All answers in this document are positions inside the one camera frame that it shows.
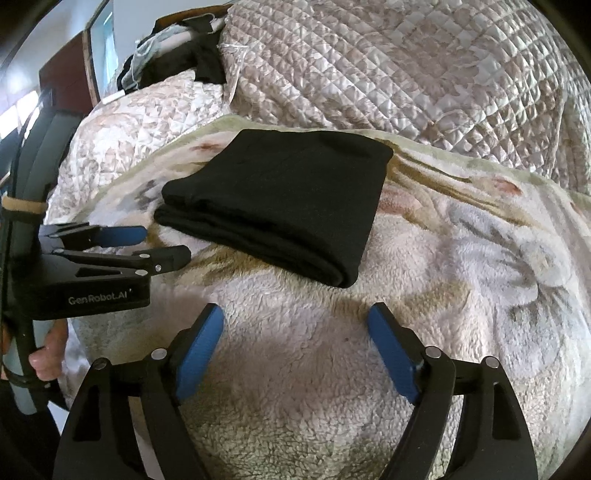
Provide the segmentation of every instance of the tan strap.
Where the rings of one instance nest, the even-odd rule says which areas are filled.
[[[47,211],[47,202],[32,202],[9,197],[7,193],[2,196],[2,208],[12,212],[26,212],[35,215],[43,215]]]

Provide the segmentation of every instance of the blue gripper pad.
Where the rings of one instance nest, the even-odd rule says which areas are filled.
[[[197,390],[222,331],[223,311],[218,305],[208,303],[193,327],[182,332],[183,338],[171,358],[176,370],[176,397],[179,402]]]
[[[140,244],[147,235],[142,226],[109,226],[101,228],[93,240],[99,247],[124,247]]]
[[[416,405],[421,392],[415,378],[423,364],[423,344],[411,329],[396,321],[385,303],[376,303],[369,310],[368,329],[396,390]]]

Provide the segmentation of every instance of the quilted bedspread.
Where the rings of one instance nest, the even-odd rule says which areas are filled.
[[[195,82],[194,71],[188,70],[95,107],[78,127],[60,167],[46,222],[71,216],[155,150],[229,113],[245,49],[221,45],[220,50],[225,53],[225,85]]]
[[[232,109],[289,127],[374,128],[591,193],[591,86],[525,0],[239,0]]]

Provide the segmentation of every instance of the folded black shirt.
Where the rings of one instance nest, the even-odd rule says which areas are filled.
[[[217,49],[221,30],[200,34],[196,38],[150,60],[142,71],[139,88],[146,88],[157,82],[195,69],[195,82],[226,83],[222,58]]]
[[[386,145],[346,132],[242,130],[201,170],[164,186],[154,219],[350,287],[391,157]]]

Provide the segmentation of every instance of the wooden furniture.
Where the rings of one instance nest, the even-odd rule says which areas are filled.
[[[78,33],[39,70],[41,90],[51,89],[55,108],[88,115],[98,102],[89,89],[85,62],[85,41]]]

